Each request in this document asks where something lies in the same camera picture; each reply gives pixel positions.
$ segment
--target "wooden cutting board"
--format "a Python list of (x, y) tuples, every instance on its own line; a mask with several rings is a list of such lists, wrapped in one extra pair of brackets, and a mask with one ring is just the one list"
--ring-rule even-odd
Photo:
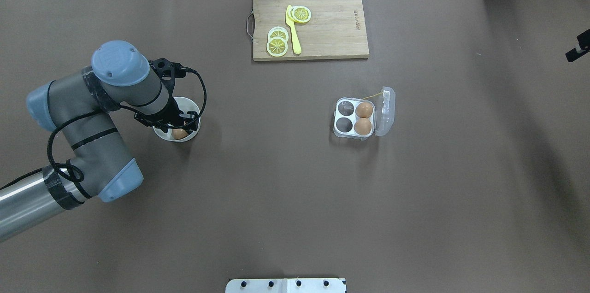
[[(301, 54), (293, 54), (291, 31), (285, 23), (287, 5), (307, 6), (312, 18), (295, 24)], [(254, 0), (253, 60), (305, 60), (368, 58), (369, 45), (362, 0)], [(289, 31), (289, 49), (282, 57), (266, 51), (268, 31), (276, 26)]]

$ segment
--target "black tape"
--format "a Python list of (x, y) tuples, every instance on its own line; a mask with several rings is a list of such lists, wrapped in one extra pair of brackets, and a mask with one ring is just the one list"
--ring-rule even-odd
[(84, 204), (84, 202), (76, 200), (72, 193), (65, 189), (57, 172), (51, 166), (44, 167), (42, 172), (45, 186), (58, 205), (66, 210), (71, 210)]
[(118, 104), (107, 94), (90, 67), (82, 69), (82, 77), (84, 83), (86, 83), (86, 88), (88, 88), (88, 91), (103, 111), (109, 113), (120, 109)]
[(107, 130), (102, 131), (100, 133), (96, 133), (95, 135), (93, 135), (91, 137), (87, 137), (80, 142), (76, 142), (76, 143), (72, 144), (72, 150), (76, 150), (76, 149), (84, 146), (84, 144), (93, 142), (94, 140), (97, 140), (97, 139), (104, 137), (106, 135), (109, 135), (111, 133), (118, 133), (118, 130), (115, 127), (113, 127), (112, 129), (107, 129)]
[[(70, 165), (71, 163), (71, 159), (68, 159), (67, 161), (65, 161), (65, 163), (67, 165)], [(70, 177), (76, 177), (74, 173), (74, 170), (72, 170), (70, 167), (67, 167), (68, 170), (68, 175), (70, 175)], [(79, 182), (73, 182), (74, 186), (76, 186), (76, 188), (78, 188), (78, 192), (80, 192), (80, 194), (82, 194), (84, 197), (86, 197), (87, 199), (92, 199), (92, 196), (86, 192), (86, 190), (82, 187), (82, 185)]]

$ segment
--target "white metal plate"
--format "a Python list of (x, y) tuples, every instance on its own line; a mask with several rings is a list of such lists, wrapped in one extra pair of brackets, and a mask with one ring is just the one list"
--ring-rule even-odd
[(230, 280), (225, 293), (346, 293), (344, 278)]

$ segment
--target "cutting board handle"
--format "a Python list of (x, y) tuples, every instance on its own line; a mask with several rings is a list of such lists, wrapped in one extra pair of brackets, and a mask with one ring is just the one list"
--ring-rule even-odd
[[(250, 18), (252, 18), (252, 33), (250, 33), (250, 31), (249, 31)], [(252, 9), (250, 14), (248, 15), (248, 18), (246, 18), (246, 34), (248, 34), (248, 36), (250, 37), (252, 42), (254, 42), (254, 28), (255, 27), (256, 27), (256, 20), (254, 18), (254, 10)]]

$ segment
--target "brown egg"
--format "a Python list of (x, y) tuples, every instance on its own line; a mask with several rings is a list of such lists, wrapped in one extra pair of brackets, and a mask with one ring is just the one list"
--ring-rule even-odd
[(371, 121), (367, 118), (358, 119), (354, 124), (354, 131), (360, 135), (369, 134), (372, 128), (373, 125), (371, 125)]
[(356, 115), (360, 118), (369, 118), (373, 114), (373, 106), (369, 102), (362, 102), (356, 107)]
[(188, 133), (184, 129), (173, 129), (172, 130), (172, 137), (175, 140), (184, 139), (188, 136)]

